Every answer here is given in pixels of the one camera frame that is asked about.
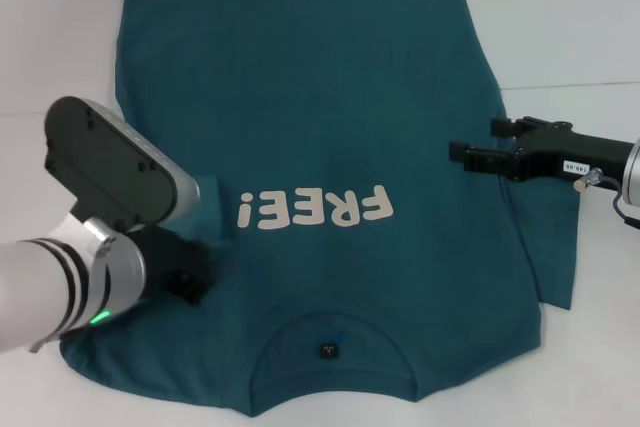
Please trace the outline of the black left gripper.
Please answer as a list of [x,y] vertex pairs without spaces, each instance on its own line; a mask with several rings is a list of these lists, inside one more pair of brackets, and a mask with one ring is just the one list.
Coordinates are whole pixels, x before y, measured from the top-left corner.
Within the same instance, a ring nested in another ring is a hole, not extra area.
[[130,232],[144,262],[143,297],[171,292],[192,306],[199,306],[215,284],[214,256],[200,240],[187,240],[171,230],[150,226]]

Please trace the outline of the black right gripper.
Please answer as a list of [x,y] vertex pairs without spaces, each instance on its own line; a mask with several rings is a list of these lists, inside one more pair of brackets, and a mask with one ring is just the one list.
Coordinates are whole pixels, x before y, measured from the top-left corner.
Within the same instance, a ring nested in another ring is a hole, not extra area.
[[514,121],[492,119],[490,135],[514,138],[514,152],[450,142],[449,160],[462,164],[467,172],[491,174],[512,181],[539,177],[576,180],[598,168],[605,176],[621,182],[634,147],[630,142],[574,132],[569,122],[550,122],[530,116]]

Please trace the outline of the teal t-shirt with FREE print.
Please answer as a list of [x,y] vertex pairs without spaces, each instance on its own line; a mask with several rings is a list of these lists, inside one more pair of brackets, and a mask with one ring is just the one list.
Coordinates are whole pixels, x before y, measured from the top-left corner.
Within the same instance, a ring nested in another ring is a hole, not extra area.
[[537,349],[541,305],[570,304],[572,188],[448,158],[505,113],[465,0],[124,0],[116,97],[201,183],[182,232],[219,269],[199,308],[63,343],[93,381],[415,399]]

